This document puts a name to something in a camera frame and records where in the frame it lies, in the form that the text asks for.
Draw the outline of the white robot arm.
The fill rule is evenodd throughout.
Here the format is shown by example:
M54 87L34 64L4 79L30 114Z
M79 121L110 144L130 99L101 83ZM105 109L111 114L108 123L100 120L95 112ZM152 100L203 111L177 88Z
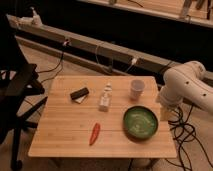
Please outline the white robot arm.
M161 121L168 121L172 110L179 107L184 98L213 114L213 87L202 81L205 72L202 63L189 61L171 67L164 73L164 86L156 98L161 104Z

